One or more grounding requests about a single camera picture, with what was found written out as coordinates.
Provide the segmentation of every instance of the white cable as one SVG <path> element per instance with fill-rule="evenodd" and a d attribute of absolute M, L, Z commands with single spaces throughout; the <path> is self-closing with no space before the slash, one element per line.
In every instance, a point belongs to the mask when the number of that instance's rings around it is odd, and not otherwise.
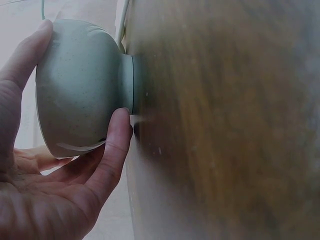
<path fill-rule="evenodd" d="M 115 29 L 115 42 L 118 45 L 119 49 L 124 48 L 121 41 L 123 39 L 124 32 L 125 32 L 125 19 L 126 19 L 128 6 L 129 6 L 129 1 L 130 0 L 122 0 L 122 1 L 118 0 L 118 3 L 117 3 L 117 4 L 120 4 L 120 2 L 123 3 L 120 19 L 118 18 L 118 16 L 115 17 L 115 27 L 116 27 L 116 29 Z"/>

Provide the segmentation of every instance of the palm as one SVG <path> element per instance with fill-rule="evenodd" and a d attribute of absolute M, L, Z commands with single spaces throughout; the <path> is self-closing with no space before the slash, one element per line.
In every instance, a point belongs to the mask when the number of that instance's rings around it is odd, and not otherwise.
<path fill-rule="evenodd" d="M 0 71 L 0 239 L 81 239 L 119 182 L 132 128 L 127 110 L 112 115 L 106 144 L 70 162 L 46 147 L 13 149 L 22 90 L 44 53 L 52 23 L 21 44 Z M 62 166 L 44 176 L 41 171 Z"/>

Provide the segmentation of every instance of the wood grain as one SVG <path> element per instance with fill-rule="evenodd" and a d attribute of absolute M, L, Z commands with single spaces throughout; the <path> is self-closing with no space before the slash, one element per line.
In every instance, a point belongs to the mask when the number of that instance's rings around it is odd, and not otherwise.
<path fill-rule="evenodd" d="M 320 1 L 134 0 L 137 240 L 320 239 Z"/>

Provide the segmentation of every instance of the fingernail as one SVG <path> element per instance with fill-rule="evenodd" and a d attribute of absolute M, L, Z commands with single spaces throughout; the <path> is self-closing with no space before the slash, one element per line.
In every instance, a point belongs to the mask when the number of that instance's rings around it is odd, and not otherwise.
<path fill-rule="evenodd" d="M 43 20 L 40 26 L 38 27 L 37 31 L 43 30 L 48 26 L 48 20 Z"/>

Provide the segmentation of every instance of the speckled ceramic surface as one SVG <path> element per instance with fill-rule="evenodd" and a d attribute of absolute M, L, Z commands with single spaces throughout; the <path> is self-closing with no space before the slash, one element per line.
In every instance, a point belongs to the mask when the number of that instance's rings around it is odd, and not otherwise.
<path fill-rule="evenodd" d="M 36 101 L 44 140 L 57 158 L 85 154 L 105 141 L 113 111 L 132 108 L 131 56 L 88 22 L 58 19 L 37 66 Z"/>

